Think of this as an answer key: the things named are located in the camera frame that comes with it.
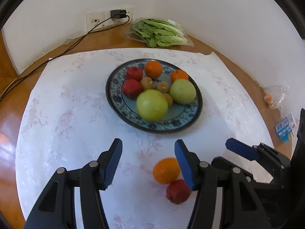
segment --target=blue gripper pad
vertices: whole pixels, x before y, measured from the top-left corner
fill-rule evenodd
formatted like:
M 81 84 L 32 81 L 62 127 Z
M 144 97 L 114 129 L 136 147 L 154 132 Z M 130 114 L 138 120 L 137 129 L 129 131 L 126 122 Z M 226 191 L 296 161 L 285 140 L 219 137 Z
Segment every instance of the blue gripper pad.
M 196 190 L 197 182 L 196 177 L 198 176 L 198 164 L 199 159 L 192 157 L 192 152 L 189 152 L 185 144 L 181 139 L 175 142 L 175 155 L 178 160 L 184 181 L 191 190 Z
M 115 139 L 109 150 L 101 154 L 103 157 L 101 157 L 100 175 L 104 179 L 105 189 L 112 183 L 116 168 L 122 155 L 122 151 L 122 141 L 120 139 Z
M 226 141 L 226 148 L 250 161 L 258 161 L 260 158 L 257 154 L 257 150 L 234 138 L 230 138 Z

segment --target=power adapter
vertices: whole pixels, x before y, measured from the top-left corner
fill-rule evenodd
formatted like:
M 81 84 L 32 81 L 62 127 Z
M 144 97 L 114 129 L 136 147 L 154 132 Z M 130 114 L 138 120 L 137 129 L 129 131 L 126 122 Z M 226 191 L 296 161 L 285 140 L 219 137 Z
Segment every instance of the power adapter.
M 110 17 L 112 19 L 122 19 L 127 17 L 126 13 L 125 9 L 115 9 L 110 11 Z

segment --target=black cable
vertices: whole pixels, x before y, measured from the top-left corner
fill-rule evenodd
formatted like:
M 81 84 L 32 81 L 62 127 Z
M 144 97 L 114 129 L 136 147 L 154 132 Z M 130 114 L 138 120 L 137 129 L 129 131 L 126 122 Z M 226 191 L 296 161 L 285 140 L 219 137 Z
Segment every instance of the black cable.
M 96 31 L 93 31 L 96 27 L 98 27 L 99 25 L 101 25 L 102 23 L 114 18 L 116 15 L 100 22 L 99 24 L 97 24 L 95 27 L 93 27 L 88 33 L 86 33 L 85 35 L 83 35 L 81 38 L 79 38 L 75 43 L 73 43 L 68 49 L 66 49 L 63 53 L 57 55 L 56 57 L 52 58 L 52 59 L 48 59 L 46 60 L 45 62 L 43 62 L 42 64 L 40 64 L 38 67 L 36 67 L 34 70 L 32 70 L 30 73 L 28 73 L 27 75 L 25 75 L 24 77 L 22 78 L 19 78 L 19 79 L 16 79 L 14 80 L 6 89 L 6 92 L 4 92 L 1 97 L 0 97 L 0 102 L 7 96 L 7 94 L 12 91 L 15 87 L 17 87 L 23 80 L 25 80 L 26 78 L 28 78 L 30 75 L 32 75 L 35 71 L 37 71 L 38 69 L 40 69 L 42 66 L 44 66 L 45 64 L 47 64 L 48 62 L 50 62 L 51 60 L 54 60 L 54 59 L 57 59 L 63 55 L 65 55 L 66 53 L 68 53 L 69 51 L 71 51 L 72 49 L 74 49 L 77 45 L 80 44 L 80 42 L 89 34 L 91 33 L 98 33 L 98 32 L 103 32 L 103 31 L 107 31 L 109 29 L 112 29 L 112 28 L 115 28 L 115 27 L 119 27 L 119 26 L 122 26 L 126 23 L 129 22 L 130 20 L 130 17 L 128 15 L 126 15 L 126 17 L 128 17 L 128 20 L 122 24 L 118 24 L 118 25 L 115 25 L 113 27 L 109 27 L 109 28 L 106 28 L 106 29 L 100 29 L 100 30 L 96 30 Z

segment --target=white wall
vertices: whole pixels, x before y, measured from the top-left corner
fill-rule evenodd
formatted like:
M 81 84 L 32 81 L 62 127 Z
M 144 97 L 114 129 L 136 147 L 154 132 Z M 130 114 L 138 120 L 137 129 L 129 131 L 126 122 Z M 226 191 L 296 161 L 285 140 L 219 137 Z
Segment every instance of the white wall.
M 155 2 L 155 15 L 180 23 L 189 34 L 243 68 L 260 86 L 288 85 L 289 100 L 283 113 L 293 111 L 299 119 L 305 108 L 305 42 L 274 0 Z
M 305 107 L 305 43 L 274 0 L 24 0 L 3 28 L 17 70 L 86 33 L 86 13 L 122 6 L 135 7 L 135 17 L 179 22 L 262 87 L 288 85 L 284 109 L 299 118 Z
M 149 16 L 152 0 L 24 0 L 3 27 L 3 35 L 19 73 L 33 61 L 85 34 L 86 14 L 135 7 L 135 17 Z

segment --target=white tablecloth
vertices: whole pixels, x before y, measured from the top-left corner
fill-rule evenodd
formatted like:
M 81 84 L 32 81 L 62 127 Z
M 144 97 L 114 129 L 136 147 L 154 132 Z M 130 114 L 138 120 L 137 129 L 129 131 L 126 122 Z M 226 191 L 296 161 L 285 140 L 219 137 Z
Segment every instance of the white tablecloth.
M 179 133 L 157 135 L 128 125 L 113 112 L 105 95 L 107 78 L 120 64 L 140 58 L 167 61 L 194 79 L 203 97 L 195 124 Z M 123 154 L 117 172 L 112 185 L 101 192 L 109 227 L 184 229 L 196 193 L 181 205 L 171 204 L 165 197 L 167 186 L 154 180 L 152 167 L 164 157 L 174 157 L 174 142 L 183 139 L 201 160 L 223 156 L 252 172 L 256 180 L 270 181 L 257 163 L 225 149 L 230 137 L 272 146 L 255 104 L 214 53 L 125 48 L 55 59 L 32 90 L 19 131 L 16 181 L 23 215 L 28 217 L 58 167 L 82 168 L 120 138 Z M 77 225 L 83 228 L 77 192 L 75 202 Z

